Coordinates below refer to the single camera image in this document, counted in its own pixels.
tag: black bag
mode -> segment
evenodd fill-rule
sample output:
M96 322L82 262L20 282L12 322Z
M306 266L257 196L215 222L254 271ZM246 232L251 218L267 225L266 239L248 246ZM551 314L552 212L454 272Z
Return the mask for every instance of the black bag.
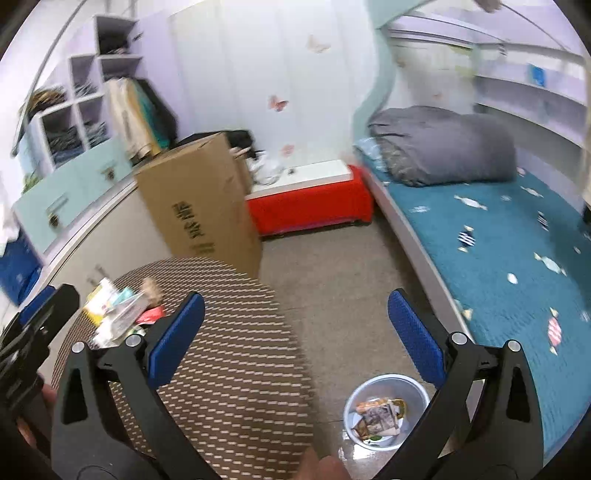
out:
M183 145L194 142L195 140L201 140L202 138L210 137L211 135L215 135L218 133L226 134L228 143L232 148L240 148L240 150L244 150L245 148L250 147L251 149L248 152L248 156L251 158L256 158L254 147L255 140L248 130L220 130L218 132L204 132L199 134L193 134L190 137L183 138L176 144L176 146L182 147Z

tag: blue bedsheet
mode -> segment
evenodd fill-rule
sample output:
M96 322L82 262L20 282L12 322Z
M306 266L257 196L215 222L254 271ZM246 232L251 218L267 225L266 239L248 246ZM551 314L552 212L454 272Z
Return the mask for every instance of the blue bedsheet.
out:
M365 161L380 180L392 180ZM472 314L466 324L474 339L523 345L540 399L544 449L552 452L591 401L591 240L578 229L580 214L527 172L508 183L392 182L387 189L461 310ZM560 340L556 353L549 330L554 343Z

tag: snack package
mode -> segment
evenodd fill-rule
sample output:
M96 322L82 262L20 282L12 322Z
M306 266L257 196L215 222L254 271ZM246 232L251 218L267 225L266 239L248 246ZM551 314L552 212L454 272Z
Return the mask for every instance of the snack package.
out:
M148 306L151 309L162 303L162 290L153 278L146 277L142 280L142 292L148 297Z
M92 323L99 326L103 321L107 310L110 308L113 299L119 296L119 291L108 278L103 278L96 287L86 297L84 312L88 315Z
M355 410L361 415L361 420L353 429L361 440L367 440L375 436L399 435L406 403L404 400L379 398L360 403Z
M157 306L154 309L146 310L142 315L135 321L137 325L153 325L156 320L164 316L164 309L162 305Z
M133 326L136 319L148 307L148 297L139 293L109 309L96 329L97 345L119 345L121 337Z

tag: hand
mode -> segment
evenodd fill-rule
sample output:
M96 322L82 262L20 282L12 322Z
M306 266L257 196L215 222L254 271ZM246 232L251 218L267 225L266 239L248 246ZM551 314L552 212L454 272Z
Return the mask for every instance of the hand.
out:
M53 407L56 405L57 392L53 388L51 388L49 385L43 385L43 389L41 390L41 396L43 397L43 401L45 402L45 405L46 405L47 409L49 410L49 412L52 412ZM19 432L21 432L21 435L27 441L27 443L29 445L31 445L33 448L36 448L37 441L35 440L35 436L33 435L33 432L31 431L31 429L29 428L29 425L27 425L27 422L25 422L21 418L18 418L17 419L17 427L18 427Z
M343 463L334 457L318 460L312 447L301 457L300 467L293 480L351 480Z

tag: folded clothes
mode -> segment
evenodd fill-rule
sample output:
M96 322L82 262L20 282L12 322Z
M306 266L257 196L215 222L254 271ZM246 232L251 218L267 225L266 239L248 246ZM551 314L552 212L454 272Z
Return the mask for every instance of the folded clothes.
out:
M76 97L84 97L86 95L92 95L93 93L96 93L97 88L90 80L88 80L84 83L75 83L74 91L76 92Z
M56 167L61 167L64 163L72 158L84 153L84 147L71 148L69 150L62 150L53 154L53 161Z
M63 87L42 88L36 90L31 97L31 102L27 109L29 118L33 118L37 112L41 112L65 101L66 91Z
M127 36L122 34L107 34L99 37L99 50L101 55L129 53Z
M47 142L51 153L60 152L63 150L71 150L82 146L82 140L78 136L76 126L70 127L67 130L59 130L57 132L47 132Z
M86 136L88 137L88 143L91 148L96 147L109 139L109 136L107 135L107 126L104 122L96 124L86 122L84 128L86 129Z

